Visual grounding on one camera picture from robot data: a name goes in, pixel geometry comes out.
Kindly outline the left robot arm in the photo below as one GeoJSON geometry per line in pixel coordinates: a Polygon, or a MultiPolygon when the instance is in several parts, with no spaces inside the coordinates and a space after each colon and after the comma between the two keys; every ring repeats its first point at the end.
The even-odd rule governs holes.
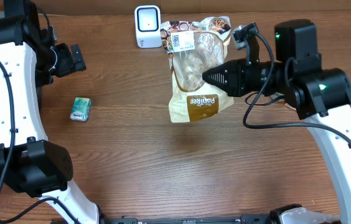
{"type": "Polygon", "coordinates": [[[66,223],[104,223],[73,179],[69,152],[48,140],[41,122],[37,90],[86,69],[79,46],[58,43],[41,14],[32,1],[5,1],[0,18],[0,187],[49,204],[66,223]]]}

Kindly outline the green tissue pack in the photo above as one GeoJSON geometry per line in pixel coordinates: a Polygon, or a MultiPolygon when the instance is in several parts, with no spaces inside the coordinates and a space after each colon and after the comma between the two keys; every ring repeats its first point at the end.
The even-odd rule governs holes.
{"type": "Polygon", "coordinates": [[[70,119],[85,122],[88,120],[92,100],[76,97],[70,113],[70,119]]]}

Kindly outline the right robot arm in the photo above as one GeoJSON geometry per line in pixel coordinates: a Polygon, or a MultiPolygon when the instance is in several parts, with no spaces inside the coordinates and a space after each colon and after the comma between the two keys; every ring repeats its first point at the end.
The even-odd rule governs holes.
{"type": "Polygon", "coordinates": [[[351,223],[351,82],[341,69],[322,68],[312,21],[279,23],[274,37],[276,46],[268,49],[269,61],[261,62],[258,45],[264,37],[256,24],[237,27],[232,39],[237,49],[246,49],[246,57],[211,68],[202,77],[232,97],[280,93],[296,110],[297,126],[309,130],[321,151],[337,195],[339,215],[291,204],[270,211],[266,223],[351,223]]]}

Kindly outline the beige clear pouch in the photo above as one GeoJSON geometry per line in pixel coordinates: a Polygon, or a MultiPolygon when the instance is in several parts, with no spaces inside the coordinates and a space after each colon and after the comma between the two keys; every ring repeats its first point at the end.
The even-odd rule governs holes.
{"type": "Polygon", "coordinates": [[[162,46],[172,72],[172,123],[209,118],[234,103],[223,90],[203,80],[203,72],[225,62],[231,28],[227,16],[161,24],[162,46]]]}

